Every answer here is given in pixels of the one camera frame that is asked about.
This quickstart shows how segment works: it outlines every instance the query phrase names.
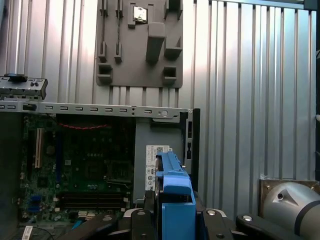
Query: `ribbed metal wall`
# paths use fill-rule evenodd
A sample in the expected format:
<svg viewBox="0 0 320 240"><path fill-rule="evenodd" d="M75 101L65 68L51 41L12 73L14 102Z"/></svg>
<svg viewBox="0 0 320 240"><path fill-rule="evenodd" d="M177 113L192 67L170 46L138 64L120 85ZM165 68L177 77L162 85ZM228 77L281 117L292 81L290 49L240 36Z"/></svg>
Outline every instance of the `ribbed metal wall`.
<svg viewBox="0 0 320 240"><path fill-rule="evenodd" d="M48 78L48 102L201 108L199 192L230 217L257 212L261 175L315 178L315 12L185 0L182 88L101 87L97 2L12 0L0 75Z"/></svg>

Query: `green circuit board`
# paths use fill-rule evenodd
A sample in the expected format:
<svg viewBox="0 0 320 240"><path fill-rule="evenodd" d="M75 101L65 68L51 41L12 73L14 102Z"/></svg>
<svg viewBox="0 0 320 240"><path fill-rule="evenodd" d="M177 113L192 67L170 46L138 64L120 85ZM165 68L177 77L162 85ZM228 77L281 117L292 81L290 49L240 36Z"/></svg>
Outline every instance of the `green circuit board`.
<svg viewBox="0 0 320 240"><path fill-rule="evenodd" d="M79 117L65 124L65 119L23 118L22 222L74 222L79 212L119 215L130 207L134 125Z"/></svg>

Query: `silver cylinder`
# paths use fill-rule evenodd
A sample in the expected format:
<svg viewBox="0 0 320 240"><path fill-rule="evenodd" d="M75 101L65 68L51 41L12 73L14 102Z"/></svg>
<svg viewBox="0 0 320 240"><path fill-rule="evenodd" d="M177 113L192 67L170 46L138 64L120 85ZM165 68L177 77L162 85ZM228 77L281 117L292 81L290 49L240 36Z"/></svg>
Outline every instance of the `silver cylinder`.
<svg viewBox="0 0 320 240"><path fill-rule="evenodd" d="M309 233L319 233L319 204L320 195L309 187L295 182L286 182L269 192L264 201L262 213L266 220L293 233L306 239L318 239L312 237L316 235Z"/></svg>

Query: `red cable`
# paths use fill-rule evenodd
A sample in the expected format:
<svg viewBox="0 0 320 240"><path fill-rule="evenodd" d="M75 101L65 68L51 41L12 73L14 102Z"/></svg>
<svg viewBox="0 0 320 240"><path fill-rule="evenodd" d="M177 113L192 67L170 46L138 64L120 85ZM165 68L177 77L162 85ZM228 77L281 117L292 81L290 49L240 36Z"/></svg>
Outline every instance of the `red cable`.
<svg viewBox="0 0 320 240"><path fill-rule="evenodd" d="M93 130L93 129L100 129L100 128L107 128L107 127L109 127L108 124L98 125L98 126L89 126L89 127L70 126L70 125L63 124L63 123L58 123L58 124L59 124L60 126L64 127L64 128L76 129L76 130Z"/></svg>

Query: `capacitor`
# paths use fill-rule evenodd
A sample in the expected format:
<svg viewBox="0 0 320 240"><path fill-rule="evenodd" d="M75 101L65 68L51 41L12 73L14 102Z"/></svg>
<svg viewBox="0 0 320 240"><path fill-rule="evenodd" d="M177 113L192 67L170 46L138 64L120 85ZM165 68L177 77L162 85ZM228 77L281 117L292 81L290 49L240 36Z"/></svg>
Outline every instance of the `capacitor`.
<svg viewBox="0 0 320 240"><path fill-rule="evenodd" d="M37 218L35 216L31 217L30 222L35 224L37 222Z"/></svg>
<svg viewBox="0 0 320 240"><path fill-rule="evenodd" d="M60 219L61 219L61 216L58 215L58 216L55 216L53 220L54 220L54 221L59 221Z"/></svg>

